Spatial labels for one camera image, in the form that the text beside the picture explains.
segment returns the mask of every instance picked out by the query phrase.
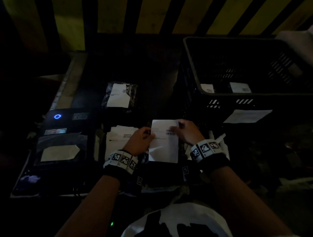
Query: label on crate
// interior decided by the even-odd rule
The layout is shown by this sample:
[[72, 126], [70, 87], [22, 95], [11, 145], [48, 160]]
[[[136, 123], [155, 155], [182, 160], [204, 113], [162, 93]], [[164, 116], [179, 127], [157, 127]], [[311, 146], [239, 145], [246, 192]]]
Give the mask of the label on crate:
[[251, 93], [250, 87], [246, 83], [230, 82], [233, 93]]
[[200, 84], [201, 88], [208, 93], [214, 93], [214, 88], [212, 84]]
[[229, 124], [248, 124], [256, 123], [273, 110], [241, 110], [235, 109], [234, 112], [224, 121]]

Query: stack of packages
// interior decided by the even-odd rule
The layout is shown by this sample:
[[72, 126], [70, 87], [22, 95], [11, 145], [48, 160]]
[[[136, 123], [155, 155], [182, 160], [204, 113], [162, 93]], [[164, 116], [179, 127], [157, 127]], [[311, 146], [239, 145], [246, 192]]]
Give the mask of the stack of packages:
[[105, 160], [108, 159], [112, 152], [123, 149], [136, 130], [138, 130], [138, 128], [120, 125], [111, 127], [111, 131], [106, 134]]

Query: glowing blue light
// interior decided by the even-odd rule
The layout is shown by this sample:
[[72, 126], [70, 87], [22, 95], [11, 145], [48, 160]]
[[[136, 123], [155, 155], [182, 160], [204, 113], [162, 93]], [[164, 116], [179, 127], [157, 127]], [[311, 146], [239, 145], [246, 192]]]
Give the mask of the glowing blue light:
[[61, 118], [61, 116], [62, 116], [62, 115], [60, 115], [60, 114], [56, 114], [56, 115], [54, 116], [54, 118], [55, 118], [55, 119], [59, 119], [59, 118]]

